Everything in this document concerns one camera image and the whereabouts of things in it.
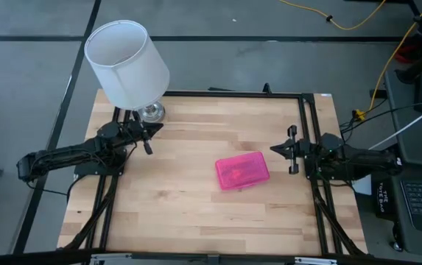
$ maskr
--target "yellow cable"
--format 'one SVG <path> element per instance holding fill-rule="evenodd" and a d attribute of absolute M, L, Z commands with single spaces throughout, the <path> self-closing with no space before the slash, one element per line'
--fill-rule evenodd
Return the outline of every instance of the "yellow cable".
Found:
<path fill-rule="evenodd" d="M 415 25 L 417 25 L 417 22 L 415 22 L 410 28 L 409 28 L 409 30 L 407 30 L 407 33 L 404 35 L 404 37 L 402 38 L 402 40 L 401 40 L 401 42 L 399 43 L 399 45 L 397 46 L 397 48 L 395 48 L 395 50 L 394 50 L 394 52 L 393 52 L 393 54 L 390 56 L 390 58 L 389 58 L 389 60 L 387 61 L 387 63 L 384 65 L 384 68 L 382 69 L 382 72 L 381 72 L 381 74 L 379 75 L 379 78 L 378 78 L 378 82 L 376 83 L 376 87 L 374 88 L 374 92 L 373 92 L 373 98 L 371 99 L 371 104 L 370 104 L 370 108 L 367 110 L 367 111 L 370 111 L 370 110 L 372 110 L 373 109 L 373 105 L 374 105 L 374 99 L 375 99 L 375 95 L 376 95 L 376 92 L 378 91 L 378 89 L 379 89 L 379 84 L 381 84 L 381 80 L 382 80 L 382 77 L 384 76 L 384 73 L 386 72 L 386 70 L 387 70 L 387 67 L 389 66 L 389 64 L 390 64 L 390 61 L 391 60 L 393 60 L 393 58 L 394 58 L 394 55 L 397 53 L 397 51 L 401 48 L 401 46 L 402 46 L 402 44 L 404 43 L 404 41 L 405 41 L 405 39 L 407 38 L 407 36 L 412 32 L 412 30 L 415 28 Z"/>
<path fill-rule="evenodd" d="M 311 8 L 311 7 L 304 7 L 304 6 L 301 6 L 301 5 L 298 5 L 298 4 L 293 4 L 293 3 L 289 3 L 288 1 L 284 1 L 284 0 L 279 0 L 280 2 L 282 2 L 282 3 L 285 3 L 285 4 L 288 4 L 288 5 L 290 5 L 290 6 L 293 6 L 293 7 L 298 7 L 298 8 L 302 8 L 302 9 L 305 9 L 305 10 L 309 10 L 309 11 L 312 11 L 312 12 L 316 12 L 316 13 L 319 13 L 319 14 L 321 14 L 322 16 L 324 16 L 325 18 L 328 18 L 328 15 L 327 14 L 325 14 L 324 12 L 322 12 L 322 11 L 320 11 L 320 10 L 316 10 L 315 8 Z M 361 23 L 360 24 L 358 24 L 358 25 L 356 25 L 356 26 L 353 26 L 353 27 L 349 27 L 349 28 L 345 28 L 345 27 L 343 27 L 343 26 L 340 26 L 337 22 L 335 22 L 333 19 L 331 19 L 330 20 L 330 22 L 333 24 L 333 25 L 335 25 L 337 28 L 339 28 L 339 29 L 343 29 L 343 30 L 352 30 L 352 29 L 356 29 L 356 28 L 358 28 L 358 27 L 360 27 L 361 25 L 363 25 L 364 23 L 366 23 L 366 21 L 368 21 L 374 14 L 376 14 L 376 12 L 378 12 L 379 11 L 379 9 L 382 7 L 382 5 L 384 4 L 386 2 L 386 0 L 383 0 L 382 2 L 381 2 L 381 4 L 379 4 L 379 6 L 367 17 L 367 18 L 365 18 L 364 19 L 364 21 L 361 21 Z"/>

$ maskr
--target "pink plastic container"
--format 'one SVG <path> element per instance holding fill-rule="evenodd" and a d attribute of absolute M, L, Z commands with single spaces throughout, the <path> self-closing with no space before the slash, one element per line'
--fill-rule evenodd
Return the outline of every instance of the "pink plastic container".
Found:
<path fill-rule="evenodd" d="M 219 159 L 216 170 L 220 188 L 224 191 L 253 186 L 270 178 L 261 152 Z"/>

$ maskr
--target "gray floor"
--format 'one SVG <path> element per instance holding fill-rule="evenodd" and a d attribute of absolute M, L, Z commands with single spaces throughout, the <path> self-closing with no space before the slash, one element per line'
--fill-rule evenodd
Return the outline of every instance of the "gray floor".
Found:
<path fill-rule="evenodd" d="M 82 35 L 93 3 L 0 0 L 0 35 Z M 376 4 L 314 0 L 311 6 L 348 26 L 363 19 Z M 317 14 L 276 0 L 103 0 L 95 27 L 132 19 L 142 23 L 151 35 L 163 36 L 402 36 L 412 23 L 411 17 L 408 6 L 386 4 L 361 29 L 346 32 L 333 28 Z M 205 90 L 212 86 L 260 91 L 269 82 L 274 91 L 332 93 L 340 123 L 349 120 L 354 108 L 368 107 L 368 91 L 395 47 L 394 43 L 276 42 L 155 45 L 172 75 L 169 89 Z M 0 43 L 0 167 L 5 170 L 0 177 L 0 254 L 11 251 L 30 194 L 17 180 L 15 163 L 26 153 L 45 148 L 78 47 L 76 42 Z M 91 67 L 83 62 L 59 146 L 84 139 L 97 88 Z M 378 111 L 387 108 L 384 104 Z M 357 130 L 351 144 L 367 148 L 391 133 L 392 120 L 384 116 Z M 72 175 L 73 169 L 52 172 L 47 188 L 65 191 Z M 371 254 L 422 261 L 421 256 L 391 250 L 390 224 L 376 219 L 365 198 L 359 198 L 359 203 Z M 44 193 L 28 252 L 55 248 L 65 206 L 65 197 Z"/>

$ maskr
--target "lamp shade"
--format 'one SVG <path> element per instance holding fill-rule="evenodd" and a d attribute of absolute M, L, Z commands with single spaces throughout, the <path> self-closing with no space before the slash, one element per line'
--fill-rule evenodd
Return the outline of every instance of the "lamp shade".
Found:
<path fill-rule="evenodd" d="M 141 109 L 168 88 L 168 68 L 145 28 L 134 21 L 114 21 L 95 30 L 85 43 L 85 56 L 116 107 Z"/>

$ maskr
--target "wooden table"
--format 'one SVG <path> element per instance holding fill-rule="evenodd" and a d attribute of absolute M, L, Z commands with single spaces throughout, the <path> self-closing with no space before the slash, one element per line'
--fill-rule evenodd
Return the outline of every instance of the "wooden table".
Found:
<path fill-rule="evenodd" d="M 330 95 L 315 94 L 322 133 L 340 134 Z M 107 250 L 122 252 L 320 255 L 314 202 L 303 161 L 288 174 L 289 161 L 270 151 L 286 130 L 301 128 L 295 99 L 177 97 L 162 98 L 164 127 L 142 145 L 119 178 Z M 111 120 L 114 107 L 98 90 L 86 138 Z M 309 122 L 314 141 L 312 123 Z M 262 151 L 270 180 L 238 191 L 221 191 L 214 163 Z M 58 246 L 69 243 L 91 215 L 97 176 L 79 181 L 71 192 Z M 366 251 L 354 193 L 332 187 L 337 219 Z M 98 246 L 101 220 L 96 227 Z M 329 249 L 331 230 L 325 221 Z"/>

